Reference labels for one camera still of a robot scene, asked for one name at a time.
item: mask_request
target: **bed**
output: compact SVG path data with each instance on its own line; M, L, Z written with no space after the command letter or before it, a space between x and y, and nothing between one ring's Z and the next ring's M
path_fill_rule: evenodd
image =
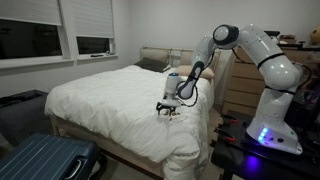
M199 79L197 104L179 108L180 115L169 118L155 110L162 100L167 75L179 69L174 67L175 61L180 59L179 65L190 61L190 52L144 47L141 60L151 58L173 68L159 73L131 65L55 87L45 107L55 134L60 135L62 129L95 141L107 155L155 179L199 179L208 157L207 122L214 100L213 78ZM219 54L215 55L214 65Z

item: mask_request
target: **white robotic arm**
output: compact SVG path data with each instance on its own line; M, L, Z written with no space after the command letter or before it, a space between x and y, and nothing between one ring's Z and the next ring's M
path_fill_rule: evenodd
M213 37L204 37L192 55L193 69L188 80L181 85L177 74L169 75L164 99L158 103L157 110L164 108L174 112L176 107L181 106L177 96L181 99L192 96L197 80L214 50L231 49L236 45L246 51L267 84L247 133L263 146L301 154L302 147L297 134L284 122L284 117L301 81L302 69L294 66L278 45L252 24L241 30L221 25L214 31Z

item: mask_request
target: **bed frame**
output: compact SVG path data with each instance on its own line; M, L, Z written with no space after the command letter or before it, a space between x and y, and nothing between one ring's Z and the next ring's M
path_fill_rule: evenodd
M168 62L174 67L174 61L178 60L179 52L182 51L193 51L189 49L173 49L173 48L152 48L152 47L143 47L143 49L159 49L159 50L169 50ZM217 66L220 57L220 52L215 53L215 66ZM107 156L124 163L141 173L153 178L153 179L163 179L164 174L162 171L162 162L155 163L149 160L146 157L141 157L137 154L134 154L132 151L127 150L114 142L113 140L104 137L99 133L91 132L90 130L72 123L68 120L62 119L57 116L50 116L53 131L55 135L58 136L71 136L74 138L80 138L83 140L94 141L100 147L100 149Z

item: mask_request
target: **white comforter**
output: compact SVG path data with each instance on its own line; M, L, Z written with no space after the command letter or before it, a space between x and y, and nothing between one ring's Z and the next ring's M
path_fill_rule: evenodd
M207 158L207 121L212 86L200 79L199 98L171 121L158 116L167 75L129 66L55 87L45 112L113 139L123 147L163 161L166 179L198 179ZM195 98L186 101L192 104Z

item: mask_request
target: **white wall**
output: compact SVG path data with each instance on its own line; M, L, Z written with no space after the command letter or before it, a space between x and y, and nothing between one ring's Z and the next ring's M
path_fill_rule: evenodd
M212 34L221 24L254 23L305 41L320 24L319 0L131 0L130 5L133 62L139 59L142 46L194 48L204 34ZM224 54L216 73L219 84L226 81L228 55ZM225 85L217 87L216 102L221 103Z
M30 89L49 92L53 87L70 80L131 64L128 52L130 49L128 44L130 37L129 1L114 0L113 11L118 59L86 61L79 65L63 63L0 70L0 97Z

